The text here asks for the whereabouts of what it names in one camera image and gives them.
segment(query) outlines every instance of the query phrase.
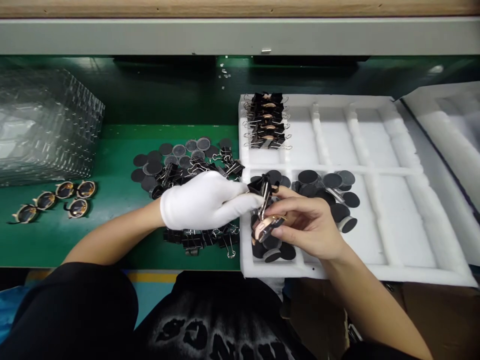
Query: black shirt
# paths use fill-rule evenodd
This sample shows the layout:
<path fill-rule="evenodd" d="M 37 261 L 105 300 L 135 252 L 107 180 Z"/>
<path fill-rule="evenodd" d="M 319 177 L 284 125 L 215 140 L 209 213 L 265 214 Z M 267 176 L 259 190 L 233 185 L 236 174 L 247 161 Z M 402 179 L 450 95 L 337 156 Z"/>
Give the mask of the black shirt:
<path fill-rule="evenodd" d="M 279 315 L 280 299 L 236 272 L 184 271 L 134 331 L 135 290 L 113 266 L 67 263 L 23 299 L 0 359 L 314 359 Z M 413 359 L 360 343 L 343 359 Z"/>

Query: green workbench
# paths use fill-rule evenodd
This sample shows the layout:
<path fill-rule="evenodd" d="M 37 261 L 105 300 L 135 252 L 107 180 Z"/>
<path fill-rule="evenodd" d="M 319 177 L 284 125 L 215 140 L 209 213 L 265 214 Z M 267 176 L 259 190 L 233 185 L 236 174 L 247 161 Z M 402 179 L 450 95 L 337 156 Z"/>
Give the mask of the green workbench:
<path fill-rule="evenodd" d="M 184 144 L 201 136 L 211 138 L 213 144 L 223 138 L 236 140 L 238 127 L 234 125 L 105 125 L 102 129 L 96 162 L 90 178 L 98 184 L 98 191 L 89 200 L 88 215 L 68 219 L 63 202 L 44 211 L 30 224 L 8 225 L 13 221 L 20 204 L 31 204 L 42 191 L 53 191 L 55 183 L 0 188 L 0 264 L 3 267 L 52 268 L 58 266 L 72 247 L 97 226 L 148 202 L 147 192 L 130 179 L 135 169 L 135 155 L 147 154 L 163 143 Z M 233 155 L 238 156 L 234 141 Z M 199 256 L 186 256 L 181 245 L 164 242 L 159 229 L 144 239 L 122 261 L 125 269 L 191 269 L 239 270 L 237 256 L 227 258 L 227 249 L 218 245 L 200 250 Z"/>
<path fill-rule="evenodd" d="M 188 139 L 238 138 L 240 94 L 388 95 L 398 98 L 419 86 L 480 80 L 475 56 L 272 58 L 275 65 L 250 56 L 52 57 L 0 56 L 6 68 L 64 68 L 105 104 L 105 119 L 92 180 L 98 192 L 88 217 L 67 219 L 62 204 L 35 223 L 7 225 L 21 204 L 29 204 L 54 184 L 0 188 L 0 267 L 56 267 L 89 231 L 150 199 L 130 179 L 135 155 L 164 142 Z M 334 66 L 336 61 L 343 66 Z M 166 243 L 160 230 L 143 240 L 122 261 L 126 269 L 240 270 L 237 256 L 209 246 L 198 257 L 182 246 Z"/>

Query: hand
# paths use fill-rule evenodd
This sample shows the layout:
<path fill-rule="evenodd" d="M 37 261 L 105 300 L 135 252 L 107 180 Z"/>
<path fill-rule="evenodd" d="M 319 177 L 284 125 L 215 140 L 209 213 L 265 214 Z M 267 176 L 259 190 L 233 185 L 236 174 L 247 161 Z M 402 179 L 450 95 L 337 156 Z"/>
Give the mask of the hand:
<path fill-rule="evenodd" d="M 246 193 L 248 190 L 245 183 L 206 171 L 163 193 L 161 217 L 172 230 L 216 229 L 262 205 L 262 197 Z"/>
<path fill-rule="evenodd" d="M 301 196 L 285 186 L 280 186 L 274 195 L 280 201 L 273 203 L 265 215 L 284 215 L 287 220 L 273 229 L 273 236 L 298 246 L 320 260 L 340 258 L 348 245 L 340 235 L 325 200 Z"/>

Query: forearm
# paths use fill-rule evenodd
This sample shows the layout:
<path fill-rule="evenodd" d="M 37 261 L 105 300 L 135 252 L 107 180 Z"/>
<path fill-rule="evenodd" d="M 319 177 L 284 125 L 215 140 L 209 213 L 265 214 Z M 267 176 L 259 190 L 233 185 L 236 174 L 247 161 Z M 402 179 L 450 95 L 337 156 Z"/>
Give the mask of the forearm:
<path fill-rule="evenodd" d="M 148 234 L 163 226 L 158 199 L 97 227 L 75 245 L 63 264 L 115 264 Z"/>
<path fill-rule="evenodd" d="M 360 334 L 419 359 L 431 359 L 427 345 L 404 310 L 355 252 L 345 246 L 340 259 L 321 263 Z"/>

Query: person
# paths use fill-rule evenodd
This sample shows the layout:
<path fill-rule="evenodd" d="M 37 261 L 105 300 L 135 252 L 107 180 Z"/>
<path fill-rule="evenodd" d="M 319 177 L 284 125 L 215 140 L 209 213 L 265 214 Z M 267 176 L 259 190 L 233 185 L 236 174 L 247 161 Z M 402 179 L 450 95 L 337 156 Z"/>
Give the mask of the person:
<path fill-rule="evenodd" d="M 278 296 L 239 272 L 182 272 L 134 330 L 135 290 L 115 264 L 157 228 L 214 229 L 258 208 L 262 198 L 247 192 L 205 172 L 87 234 L 25 296 L 0 359 L 314 359 L 281 319 Z M 340 235 L 328 204 L 283 186 L 276 196 L 266 214 L 287 220 L 272 234 L 320 259 L 364 338 L 343 359 L 431 359 L 409 317 Z"/>

